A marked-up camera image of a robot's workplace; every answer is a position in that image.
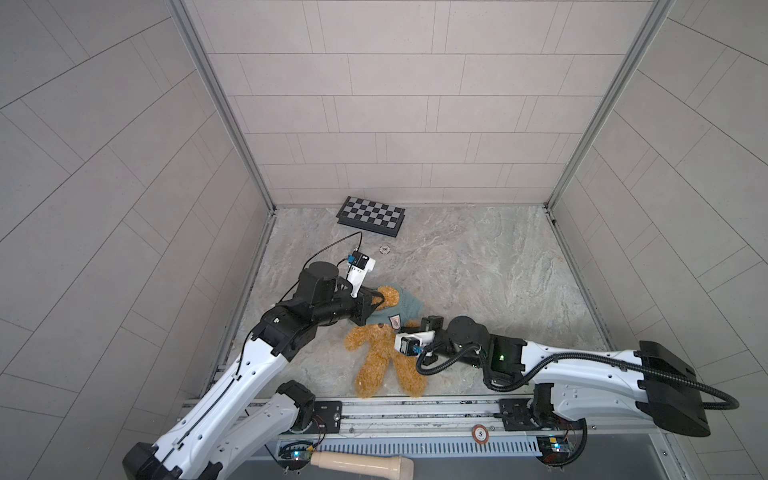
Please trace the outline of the tan teddy bear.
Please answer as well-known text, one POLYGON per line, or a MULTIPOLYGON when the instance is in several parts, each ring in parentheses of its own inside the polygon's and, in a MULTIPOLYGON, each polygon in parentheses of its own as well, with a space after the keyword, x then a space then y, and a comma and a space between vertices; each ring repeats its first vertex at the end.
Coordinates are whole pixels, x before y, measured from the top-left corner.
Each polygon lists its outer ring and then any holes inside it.
MULTIPOLYGON (((402 328, 420 329, 419 320, 410 320, 402 328)), ((401 390, 410 397, 424 394, 428 380, 416 370, 416 358, 408 357, 394 349, 395 336, 400 332, 389 325, 376 324, 353 328, 344 340, 348 351, 368 346, 366 359, 360 368, 355 391, 360 398, 373 397, 382 387, 384 377, 390 365, 395 373, 401 390)))

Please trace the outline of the grey-green teddy sweater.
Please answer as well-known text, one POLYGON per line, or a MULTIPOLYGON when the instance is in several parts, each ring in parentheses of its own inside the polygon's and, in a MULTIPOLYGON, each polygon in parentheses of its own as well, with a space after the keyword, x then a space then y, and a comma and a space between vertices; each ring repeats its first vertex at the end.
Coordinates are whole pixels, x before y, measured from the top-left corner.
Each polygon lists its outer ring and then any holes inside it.
POLYGON ((384 285, 376 289, 383 295, 384 303, 366 320, 367 325, 389 325, 401 329, 408 321, 418 320, 423 302, 403 287, 384 285))

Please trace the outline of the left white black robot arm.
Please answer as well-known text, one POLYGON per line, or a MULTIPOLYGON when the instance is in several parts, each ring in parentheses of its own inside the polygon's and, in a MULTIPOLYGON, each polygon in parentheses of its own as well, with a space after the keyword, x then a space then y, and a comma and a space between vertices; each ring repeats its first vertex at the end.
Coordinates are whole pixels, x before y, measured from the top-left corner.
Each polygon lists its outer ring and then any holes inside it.
POLYGON ((315 396, 295 380, 247 419, 241 416, 319 327, 342 319, 365 325, 377 293, 363 281, 374 266, 374 260, 352 265, 346 276, 328 262, 303 269, 293 296, 263 314, 234 364, 194 408, 154 443, 130 449, 122 460, 127 478, 225 479, 279 434, 306 429, 315 396))

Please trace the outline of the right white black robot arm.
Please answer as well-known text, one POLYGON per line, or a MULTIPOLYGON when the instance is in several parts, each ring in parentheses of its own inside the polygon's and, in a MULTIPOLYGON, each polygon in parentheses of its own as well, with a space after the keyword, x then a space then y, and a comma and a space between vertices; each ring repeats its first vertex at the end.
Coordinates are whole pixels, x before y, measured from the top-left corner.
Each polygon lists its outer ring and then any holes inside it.
POLYGON ((492 334, 467 316, 449 323, 430 316, 399 333, 394 348, 415 358, 424 376, 465 363, 481 370, 491 391, 533 387, 529 409, 541 426, 625 417, 649 418, 683 436, 711 433, 694 368, 657 342, 642 341, 635 350, 568 350, 492 334))

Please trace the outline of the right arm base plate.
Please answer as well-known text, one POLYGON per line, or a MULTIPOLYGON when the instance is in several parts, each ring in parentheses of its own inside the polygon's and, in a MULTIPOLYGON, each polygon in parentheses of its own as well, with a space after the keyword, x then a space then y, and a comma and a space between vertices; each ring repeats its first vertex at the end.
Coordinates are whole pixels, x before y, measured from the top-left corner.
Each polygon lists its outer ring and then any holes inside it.
POLYGON ((560 426, 552 405, 535 399, 501 399, 494 417, 502 421, 505 431, 557 430, 560 426))

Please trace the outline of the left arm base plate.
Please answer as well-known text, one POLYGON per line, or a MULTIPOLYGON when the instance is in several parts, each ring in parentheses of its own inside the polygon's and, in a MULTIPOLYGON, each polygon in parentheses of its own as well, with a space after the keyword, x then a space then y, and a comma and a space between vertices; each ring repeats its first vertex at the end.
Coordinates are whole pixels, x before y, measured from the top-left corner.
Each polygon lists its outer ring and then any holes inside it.
POLYGON ((342 419, 341 401, 315 401, 313 410, 301 408, 288 433, 295 435, 337 434, 342 419))

